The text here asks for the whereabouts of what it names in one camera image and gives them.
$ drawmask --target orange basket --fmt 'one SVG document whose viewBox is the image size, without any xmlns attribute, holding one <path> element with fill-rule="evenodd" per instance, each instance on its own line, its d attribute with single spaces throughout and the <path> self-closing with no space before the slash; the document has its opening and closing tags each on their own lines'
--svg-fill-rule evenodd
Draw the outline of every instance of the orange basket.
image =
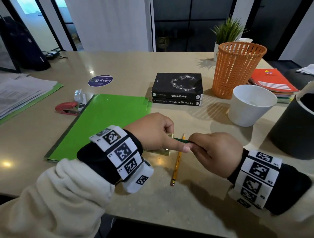
<svg viewBox="0 0 314 238">
<path fill-rule="evenodd" d="M 267 52 L 266 47 L 248 42 L 226 42 L 218 47 L 213 93 L 231 99 L 233 89 L 246 84 Z"/>
</svg>

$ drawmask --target red stapler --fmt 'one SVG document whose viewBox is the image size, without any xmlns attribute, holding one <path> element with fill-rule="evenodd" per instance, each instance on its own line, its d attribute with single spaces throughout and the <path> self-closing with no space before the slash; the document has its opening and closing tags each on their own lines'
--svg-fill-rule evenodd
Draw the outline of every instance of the red stapler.
<svg viewBox="0 0 314 238">
<path fill-rule="evenodd" d="M 56 112 L 65 114 L 65 115 L 73 115 L 77 116 L 79 111 L 75 109 L 78 105 L 77 102 L 64 102 L 55 107 Z"/>
</svg>

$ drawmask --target white sleeve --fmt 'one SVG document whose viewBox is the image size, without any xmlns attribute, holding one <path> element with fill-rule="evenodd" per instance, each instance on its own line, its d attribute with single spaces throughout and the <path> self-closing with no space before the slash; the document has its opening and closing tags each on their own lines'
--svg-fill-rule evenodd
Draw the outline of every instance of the white sleeve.
<svg viewBox="0 0 314 238">
<path fill-rule="evenodd" d="M 314 237 L 314 176 L 308 177 L 312 186 L 288 211 L 279 216 L 269 211 L 256 214 L 262 218 L 262 224 L 277 233 L 278 238 Z"/>
<path fill-rule="evenodd" d="M 94 238 L 115 186 L 79 160 L 61 160 L 0 206 L 0 237 Z"/>
</svg>

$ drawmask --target red notebook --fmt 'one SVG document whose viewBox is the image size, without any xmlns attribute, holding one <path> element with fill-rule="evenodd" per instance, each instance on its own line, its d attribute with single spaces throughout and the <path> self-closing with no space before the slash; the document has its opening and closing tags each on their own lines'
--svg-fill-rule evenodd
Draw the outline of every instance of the red notebook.
<svg viewBox="0 0 314 238">
<path fill-rule="evenodd" d="M 251 78 L 256 85 L 273 92 L 294 93 L 299 91 L 276 68 L 255 69 Z"/>
</svg>

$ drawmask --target book spine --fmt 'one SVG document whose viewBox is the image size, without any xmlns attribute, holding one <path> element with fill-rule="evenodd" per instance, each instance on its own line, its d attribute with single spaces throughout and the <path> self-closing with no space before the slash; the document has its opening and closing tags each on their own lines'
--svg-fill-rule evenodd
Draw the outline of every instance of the book spine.
<svg viewBox="0 0 314 238">
<path fill-rule="evenodd" d="M 153 98 L 153 103 L 175 104 L 175 105 L 189 105 L 189 106 L 201 106 L 202 101 L 196 100 L 180 100 L 170 98 Z"/>
<path fill-rule="evenodd" d="M 153 98 L 169 98 L 183 100 L 202 100 L 202 94 L 185 94 L 185 93 L 161 93 L 152 91 Z"/>
</svg>

